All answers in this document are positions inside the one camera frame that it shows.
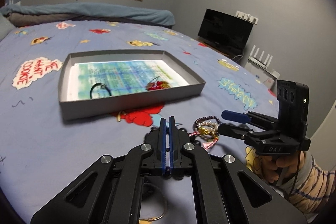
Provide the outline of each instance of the electrical wire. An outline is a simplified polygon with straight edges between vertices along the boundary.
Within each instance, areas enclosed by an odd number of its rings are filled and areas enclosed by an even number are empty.
[[[238,61],[240,61],[243,58],[243,54],[240,54],[240,55],[237,55],[237,56],[233,57],[232,60],[234,61],[234,59],[236,57],[240,57],[237,61],[235,61],[237,63]]]
[[[148,185],[148,186],[154,187],[161,194],[161,196],[163,198],[163,203],[164,203],[164,210],[163,210],[163,213],[159,217],[152,217],[152,218],[140,219],[140,220],[141,221],[148,221],[148,222],[159,220],[159,219],[163,218],[167,214],[168,202],[167,202],[167,200],[166,200],[163,192],[161,191],[161,189],[158,186],[156,186],[156,185],[154,185],[152,183],[149,183],[149,182],[145,182],[144,185]]]
[[[297,168],[296,168],[295,178],[294,178],[294,182],[293,182],[293,185],[292,185],[292,189],[289,192],[288,199],[290,198],[290,196],[291,196],[291,194],[292,194],[292,192],[294,190],[295,183],[296,183],[296,180],[297,180],[297,177],[298,177],[298,174],[299,174],[300,159],[301,159],[301,151],[299,151],[299,155],[297,157]]]

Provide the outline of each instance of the open cardboard box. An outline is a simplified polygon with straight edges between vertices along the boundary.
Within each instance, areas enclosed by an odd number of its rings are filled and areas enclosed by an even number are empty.
[[[104,98],[68,101],[70,70],[75,64],[132,60],[163,60],[189,85]],[[108,50],[76,52],[69,54],[63,64],[58,83],[58,100],[63,119],[72,120],[185,99],[199,95],[204,85],[205,81],[199,75],[166,51]]]

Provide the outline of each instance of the colorful paper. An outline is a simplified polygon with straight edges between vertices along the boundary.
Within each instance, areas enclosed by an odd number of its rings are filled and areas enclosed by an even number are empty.
[[[158,76],[171,87],[189,85],[162,60],[78,63],[70,71],[68,101],[89,99],[96,83],[105,84],[112,96],[146,92],[146,85]],[[105,89],[92,92],[92,98],[108,96]]]

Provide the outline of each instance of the black tv screen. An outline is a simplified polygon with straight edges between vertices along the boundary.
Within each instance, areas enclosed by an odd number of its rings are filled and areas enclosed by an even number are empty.
[[[198,36],[217,47],[229,47],[243,51],[253,23],[218,11],[207,9]]]

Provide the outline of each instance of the metal pivot screw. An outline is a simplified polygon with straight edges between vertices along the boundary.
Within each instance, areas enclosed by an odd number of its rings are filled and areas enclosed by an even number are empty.
[[[101,161],[101,163],[108,164],[111,161],[111,157],[110,156],[102,156],[100,158],[100,161]]]
[[[148,150],[150,150],[152,148],[152,146],[150,144],[148,144],[148,143],[144,143],[140,148],[143,151],[148,151]]]
[[[236,159],[235,159],[235,157],[234,156],[232,156],[232,155],[226,155],[225,157],[224,157],[224,160],[227,162],[227,163],[233,163]]]
[[[186,143],[186,144],[184,145],[184,148],[185,148],[186,150],[193,150],[193,149],[195,148],[195,145],[194,145],[193,143]]]

